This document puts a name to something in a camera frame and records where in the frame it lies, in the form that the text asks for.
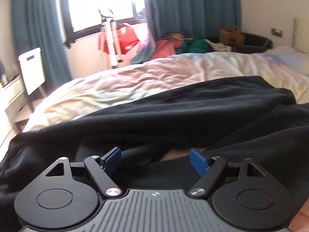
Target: brown paper bag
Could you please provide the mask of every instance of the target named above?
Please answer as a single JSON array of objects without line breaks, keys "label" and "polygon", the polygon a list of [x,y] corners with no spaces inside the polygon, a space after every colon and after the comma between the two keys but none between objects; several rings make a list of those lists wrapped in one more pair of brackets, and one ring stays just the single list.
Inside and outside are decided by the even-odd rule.
[{"label": "brown paper bag", "polygon": [[241,46],[245,42],[246,36],[240,33],[238,27],[234,27],[231,30],[220,30],[219,43],[226,46]]}]

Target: red bag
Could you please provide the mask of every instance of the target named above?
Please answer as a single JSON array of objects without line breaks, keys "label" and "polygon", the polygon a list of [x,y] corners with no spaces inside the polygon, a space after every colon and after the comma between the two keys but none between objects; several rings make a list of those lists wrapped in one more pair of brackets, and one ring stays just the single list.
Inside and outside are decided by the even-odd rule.
[{"label": "red bag", "polygon": [[[122,54],[126,54],[132,47],[134,47],[139,42],[139,39],[136,36],[133,27],[131,26],[124,25],[123,27],[118,29],[117,32],[118,32],[118,39],[119,39],[119,44],[120,44]],[[98,49],[99,50],[101,49],[100,44],[101,44],[101,41],[103,40],[102,34],[100,34],[98,38]],[[108,49],[106,40],[104,44],[104,52],[109,54],[109,49]]]}]

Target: electrical outlet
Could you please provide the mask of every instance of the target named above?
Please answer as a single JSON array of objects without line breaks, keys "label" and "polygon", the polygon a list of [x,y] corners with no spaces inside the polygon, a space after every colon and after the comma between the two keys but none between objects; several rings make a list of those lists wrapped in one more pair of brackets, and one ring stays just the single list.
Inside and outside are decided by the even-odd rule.
[{"label": "electrical outlet", "polygon": [[282,37],[283,31],[271,28],[271,34],[273,36]]}]

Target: wall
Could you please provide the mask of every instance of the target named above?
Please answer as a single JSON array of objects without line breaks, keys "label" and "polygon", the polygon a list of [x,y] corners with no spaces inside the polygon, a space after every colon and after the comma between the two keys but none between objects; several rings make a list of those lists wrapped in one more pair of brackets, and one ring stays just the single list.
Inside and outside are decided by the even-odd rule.
[{"label": "wall", "polygon": [[[292,45],[294,18],[309,20],[309,0],[241,0],[243,32],[271,39],[274,46]],[[271,28],[283,37],[271,35]]]},{"label": "wall", "polygon": [[0,58],[8,77],[17,73],[10,11],[11,0],[0,0]]},{"label": "wall", "polygon": [[[147,24],[133,25],[135,33],[140,40],[147,38]],[[75,43],[68,49],[65,47],[69,68],[72,78],[82,78],[98,71],[99,55],[98,50],[99,33],[77,39]],[[109,57],[106,55],[106,62],[102,69],[110,69]]]}]

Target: triangular cutout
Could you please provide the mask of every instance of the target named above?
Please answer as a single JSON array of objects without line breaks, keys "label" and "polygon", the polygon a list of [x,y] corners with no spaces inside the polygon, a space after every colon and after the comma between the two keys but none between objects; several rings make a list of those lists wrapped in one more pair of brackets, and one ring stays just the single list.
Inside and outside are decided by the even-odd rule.
[{"label": "triangular cutout", "polygon": [[248,164],[247,175],[254,177],[265,177],[265,175],[254,164]]},{"label": "triangular cutout", "polygon": [[64,168],[63,163],[58,163],[54,166],[52,170],[50,170],[46,176],[63,176],[64,175]]}]

